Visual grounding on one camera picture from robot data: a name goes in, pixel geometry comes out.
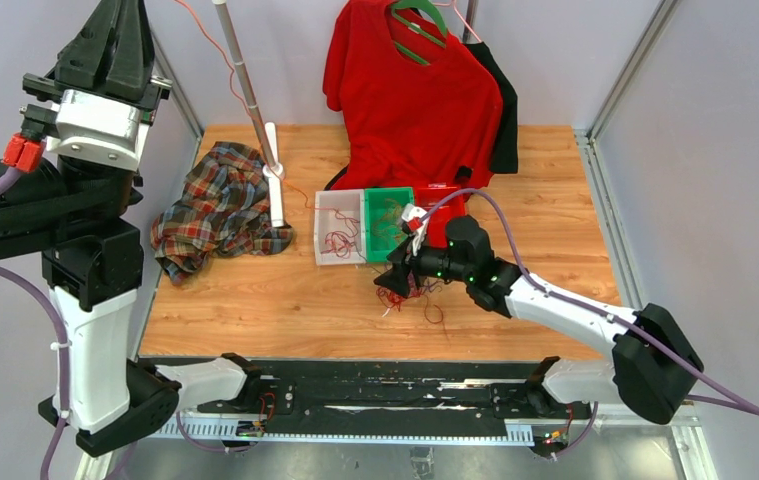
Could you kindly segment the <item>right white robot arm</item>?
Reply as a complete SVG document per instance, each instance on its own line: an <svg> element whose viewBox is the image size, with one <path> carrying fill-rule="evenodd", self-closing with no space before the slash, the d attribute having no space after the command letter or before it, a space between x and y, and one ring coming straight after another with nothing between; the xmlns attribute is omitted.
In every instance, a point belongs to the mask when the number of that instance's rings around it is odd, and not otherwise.
<svg viewBox="0 0 759 480"><path fill-rule="evenodd" d="M646 421L672 420L704 365L666 308L649 303L634 310L554 286L496 256L488 233L469 215L450 220L445 235L443 248L421 245L417 234L406 238L375 285L407 297L427 278L461 282L483 310L533 321L603 355L596 362L542 362L541 380L526 390L539 416L576 401L618 401Z"/></svg>

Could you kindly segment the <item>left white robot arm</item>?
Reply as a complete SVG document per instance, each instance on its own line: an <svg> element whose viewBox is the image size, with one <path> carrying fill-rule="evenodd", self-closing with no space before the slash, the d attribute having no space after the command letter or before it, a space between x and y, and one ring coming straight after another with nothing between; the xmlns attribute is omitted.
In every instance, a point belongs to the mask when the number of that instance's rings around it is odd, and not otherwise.
<svg viewBox="0 0 759 480"><path fill-rule="evenodd" d="M27 291L56 333L57 386L39 412L93 457L180 411L225 401L248 413L261 400L255 367L236 354L184 366L128 354L144 256L124 213L141 198L144 145L172 87L154 60L144 3L98 3L48 74L23 77L33 101L0 158L0 260L40 254L48 288Z"/></svg>

